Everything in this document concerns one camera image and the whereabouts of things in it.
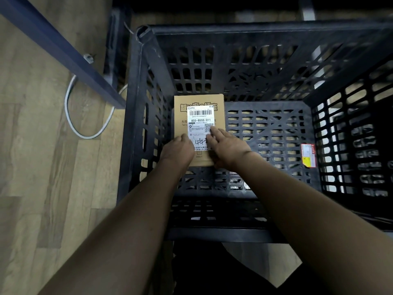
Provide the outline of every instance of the human arm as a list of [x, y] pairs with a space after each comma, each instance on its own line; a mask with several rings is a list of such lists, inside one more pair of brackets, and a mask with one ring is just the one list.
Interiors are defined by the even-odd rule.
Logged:
[[161, 247], [180, 177], [194, 157], [186, 134], [164, 146], [157, 166], [87, 237], [40, 292], [142, 294]]
[[307, 184], [252, 152], [246, 142], [211, 129], [216, 166], [238, 173], [296, 253], [335, 294], [393, 293], [393, 240]]

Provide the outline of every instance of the hand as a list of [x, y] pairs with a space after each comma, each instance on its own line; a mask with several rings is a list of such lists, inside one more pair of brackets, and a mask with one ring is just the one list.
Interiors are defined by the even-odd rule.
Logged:
[[225, 168], [237, 173], [237, 165], [241, 162], [244, 155], [252, 152], [250, 146], [222, 128], [217, 129], [212, 126], [210, 130], [212, 135], [207, 134], [206, 139], [218, 156], [214, 167]]
[[182, 136], [174, 138], [162, 148], [160, 163], [170, 162], [173, 166], [180, 167], [182, 175], [184, 175], [194, 158], [194, 154], [194, 144], [188, 138], [188, 135], [184, 133]]

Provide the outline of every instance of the barcode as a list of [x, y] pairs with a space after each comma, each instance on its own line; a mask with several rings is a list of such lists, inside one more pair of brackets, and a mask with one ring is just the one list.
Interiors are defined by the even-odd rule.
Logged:
[[198, 116], [198, 115], [211, 115], [212, 114], [212, 110], [198, 110], [198, 111], [189, 111], [190, 112], [190, 116]]
[[205, 124], [205, 133], [209, 133], [210, 132], [210, 127], [214, 125], [213, 123], [206, 123]]

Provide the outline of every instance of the forearm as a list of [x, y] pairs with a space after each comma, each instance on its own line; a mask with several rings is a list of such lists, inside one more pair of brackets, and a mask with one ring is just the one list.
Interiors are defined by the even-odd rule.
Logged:
[[91, 233], [41, 294], [141, 294], [161, 246], [179, 167], [159, 162]]
[[335, 293], [392, 288], [386, 282], [393, 273], [393, 241], [384, 233], [256, 153], [245, 156], [238, 173], [299, 256]]

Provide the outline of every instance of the qr code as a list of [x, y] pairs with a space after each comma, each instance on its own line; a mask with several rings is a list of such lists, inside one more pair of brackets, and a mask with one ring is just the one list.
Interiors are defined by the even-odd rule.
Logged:
[[213, 126], [213, 123], [206, 123], [205, 124], [205, 133], [209, 133], [210, 132], [210, 127]]

